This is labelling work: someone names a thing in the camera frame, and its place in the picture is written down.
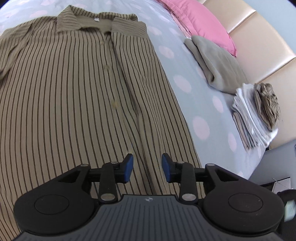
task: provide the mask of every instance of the pink pillow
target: pink pillow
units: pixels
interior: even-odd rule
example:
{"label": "pink pillow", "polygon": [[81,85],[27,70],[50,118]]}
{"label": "pink pillow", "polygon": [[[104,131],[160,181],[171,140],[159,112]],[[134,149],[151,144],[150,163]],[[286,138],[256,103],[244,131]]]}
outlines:
{"label": "pink pillow", "polygon": [[199,35],[236,56],[237,49],[219,20],[197,0],[159,0],[177,17],[190,35]]}

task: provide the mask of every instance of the brown striped shirt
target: brown striped shirt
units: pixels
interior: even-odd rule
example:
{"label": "brown striped shirt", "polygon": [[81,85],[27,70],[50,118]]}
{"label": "brown striped shirt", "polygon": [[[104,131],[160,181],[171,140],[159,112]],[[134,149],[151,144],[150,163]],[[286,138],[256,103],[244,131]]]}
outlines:
{"label": "brown striped shirt", "polygon": [[133,153],[120,196],[177,194],[161,169],[165,152],[200,166],[146,25],[134,14],[68,6],[6,30],[0,118],[0,240],[19,233],[12,213],[19,196],[82,163],[97,168]]}

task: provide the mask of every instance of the polka dot bed sheet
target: polka dot bed sheet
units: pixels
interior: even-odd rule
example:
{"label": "polka dot bed sheet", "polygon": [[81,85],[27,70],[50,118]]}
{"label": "polka dot bed sheet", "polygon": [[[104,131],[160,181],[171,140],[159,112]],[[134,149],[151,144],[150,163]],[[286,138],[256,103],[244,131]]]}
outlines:
{"label": "polka dot bed sheet", "polygon": [[259,164],[264,147],[246,151],[231,116],[233,96],[211,88],[184,45],[185,36],[169,12],[154,0],[10,0],[0,9],[0,34],[7,28],[44,16],[58,15],[68,5],[91,12],[135,13],[163,65],[188,123],[204,166],[215,163],[244,178]]}

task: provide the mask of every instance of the metal screw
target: metal screw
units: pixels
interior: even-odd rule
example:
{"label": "metal screw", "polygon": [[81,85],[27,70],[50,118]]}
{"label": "metal screw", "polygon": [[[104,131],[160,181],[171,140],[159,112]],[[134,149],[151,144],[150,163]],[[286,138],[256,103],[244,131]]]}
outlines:
{"label": "metal screw", "polygon": [[194,194],[192,194],[192,193],[185,193],[185,194],[182,195],[182,199],[184,201],[193,201],[193,200],[196,199],[196,196]]}
{"label": "metal screw", "polygon": [[104,201],[112,201],[115,199],[115,196],[112,193],[104,193],[101,195],[101,199]]}

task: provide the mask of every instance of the headboard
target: headboard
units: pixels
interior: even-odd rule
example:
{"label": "headboard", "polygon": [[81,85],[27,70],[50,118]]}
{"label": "headboard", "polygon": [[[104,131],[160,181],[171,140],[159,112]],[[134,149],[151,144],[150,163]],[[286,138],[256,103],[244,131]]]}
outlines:
{"label": "headboard", "polygon": [[243,0],[198,0],[228,31],[237,60],[252,84],[271,83],[281,120],[270,148],[296,138],[296,54],[279,33]]}

